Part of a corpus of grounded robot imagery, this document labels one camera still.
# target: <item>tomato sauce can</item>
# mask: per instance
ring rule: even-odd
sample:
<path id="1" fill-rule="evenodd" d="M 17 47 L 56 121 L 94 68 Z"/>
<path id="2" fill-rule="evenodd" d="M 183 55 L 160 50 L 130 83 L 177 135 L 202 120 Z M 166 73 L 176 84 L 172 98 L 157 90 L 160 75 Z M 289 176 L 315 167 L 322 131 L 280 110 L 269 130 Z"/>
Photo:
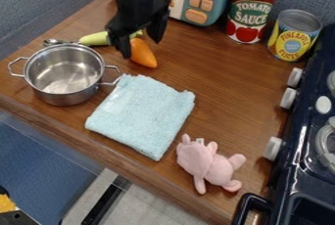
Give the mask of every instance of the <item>tomato sauce can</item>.
<path id="1" fill-rule="evenodd" d="M 256 43 L 263 37 L 274 0 L 233 0 L 225 33 L 240 43 Z"/>
<path id="2" fill-rule="evenodd" d="M 311 13 L 284 10 L 274 25 L 267 49 L 277 59 L 299 62 L 309 54 L 321 29 L 321 21 Z"/>

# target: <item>orange carrot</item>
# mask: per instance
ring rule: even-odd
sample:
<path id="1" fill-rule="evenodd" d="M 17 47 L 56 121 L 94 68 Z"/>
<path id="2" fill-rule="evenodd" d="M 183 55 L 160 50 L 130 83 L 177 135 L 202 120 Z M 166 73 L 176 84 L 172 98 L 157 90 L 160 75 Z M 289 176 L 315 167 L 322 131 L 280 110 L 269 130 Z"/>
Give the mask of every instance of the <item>orange carrot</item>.
<path id="1" fill-rule="evenodd" d="M 144 67 L 156 68 L 157 60 L 155 55 L 150 50 L 149 46 L 139 38 L 133 38 L 130 40 L 131 45 L 131 57 L 130 59 Z"/>

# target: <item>red can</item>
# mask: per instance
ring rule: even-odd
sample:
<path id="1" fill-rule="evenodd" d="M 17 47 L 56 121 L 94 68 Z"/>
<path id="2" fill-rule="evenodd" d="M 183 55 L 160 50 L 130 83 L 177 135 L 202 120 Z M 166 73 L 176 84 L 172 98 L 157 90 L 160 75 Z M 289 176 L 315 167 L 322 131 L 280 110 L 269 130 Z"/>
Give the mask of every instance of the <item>red can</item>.
<path id="1" fill-rule="evenodd" d="M 260 41 L 273 3 L 274 0 L 233 0 L 225 33 L 241 43 Z"/>

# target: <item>folded cloth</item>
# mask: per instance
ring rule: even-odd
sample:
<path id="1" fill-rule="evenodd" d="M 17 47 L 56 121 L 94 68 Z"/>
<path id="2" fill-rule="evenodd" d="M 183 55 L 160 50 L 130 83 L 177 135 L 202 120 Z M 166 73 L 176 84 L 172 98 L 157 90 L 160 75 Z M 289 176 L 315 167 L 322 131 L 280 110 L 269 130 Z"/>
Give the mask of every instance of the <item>folded cloth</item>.
<path id="1" fill-rule="evenodd" d="M 85 127 L 160 160 L 194 108 L 192 92 L 151 77 L 124 74 Z"/>

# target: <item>pink toy pig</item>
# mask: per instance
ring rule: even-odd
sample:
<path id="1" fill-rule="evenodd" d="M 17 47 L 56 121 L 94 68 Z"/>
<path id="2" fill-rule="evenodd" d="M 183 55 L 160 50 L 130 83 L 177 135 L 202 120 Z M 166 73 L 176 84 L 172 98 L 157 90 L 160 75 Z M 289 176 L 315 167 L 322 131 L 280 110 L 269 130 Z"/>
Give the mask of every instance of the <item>pink toy pig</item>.
<path id="1" fill-rule="evenodd" d="M 246 158 L 240 154 L 227 158 L 218 155 L 216 151 L 216 142 L 205 146 L 204 139 L 191 142 L 187 134 L 182 136 L 182 143 L 177 146 L 177 163 L 193 175 L 194 185 L 201 195 L 206 193 L 205 180 L 229 192 L 236 192 L 242 187 L 240 181 L 232 180 L 231 177 Z"/>

